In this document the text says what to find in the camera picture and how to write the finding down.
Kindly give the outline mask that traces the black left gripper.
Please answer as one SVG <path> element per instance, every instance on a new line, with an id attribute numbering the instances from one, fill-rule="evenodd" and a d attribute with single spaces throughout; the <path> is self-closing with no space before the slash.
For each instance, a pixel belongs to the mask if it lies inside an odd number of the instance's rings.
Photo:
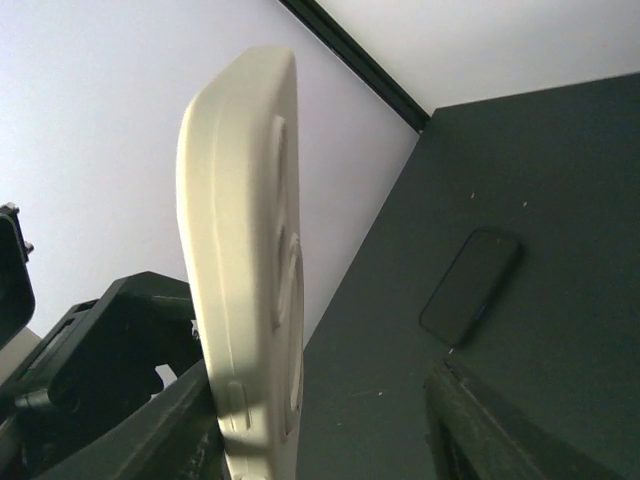
<path id="1" fill-rule="evenodd" d="M 14 407 L 44 414 L 129 412 L 200 359 L 187 282 L 143 272 L 116 280 L 54 327 L 14 379 Z"/>

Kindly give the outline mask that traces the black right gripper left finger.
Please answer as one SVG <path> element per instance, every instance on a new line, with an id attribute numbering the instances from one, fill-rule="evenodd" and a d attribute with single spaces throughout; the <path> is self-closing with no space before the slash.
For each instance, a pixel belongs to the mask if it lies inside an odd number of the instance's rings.
<path id="1" fill-rule="evenodd" d="M 192 367 L 42 479 L 221 479 L 223 440 L 206 369 Z"/>

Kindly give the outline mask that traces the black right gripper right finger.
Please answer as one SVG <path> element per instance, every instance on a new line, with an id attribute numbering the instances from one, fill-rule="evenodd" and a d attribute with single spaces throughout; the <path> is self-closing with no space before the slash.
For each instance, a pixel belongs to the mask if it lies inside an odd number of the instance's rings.
<path id="1" fill-rule="evenodd" d="M 562 365 L 504 375 L 438 359 L 425 380 L 439 479 L 636 479 L 639 379 Z"/>

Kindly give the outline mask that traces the phone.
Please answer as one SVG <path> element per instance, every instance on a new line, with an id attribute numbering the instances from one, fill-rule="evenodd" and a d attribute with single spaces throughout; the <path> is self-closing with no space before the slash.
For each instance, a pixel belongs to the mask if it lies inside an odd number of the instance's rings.
<path id="1" fill-rule="evenodd" d="M 462 344 L 499 294 L 522 255 L 512 235 L 474 230 L 420 313 L 420 325 L 450 347 Z"/>
<path id="2" fill-rule="evenodd" d="M 252 47 L 188 105 L 177 220 L 197 330 L 234 479 L 296 475 L 303 398 L 297 72 Z"/>

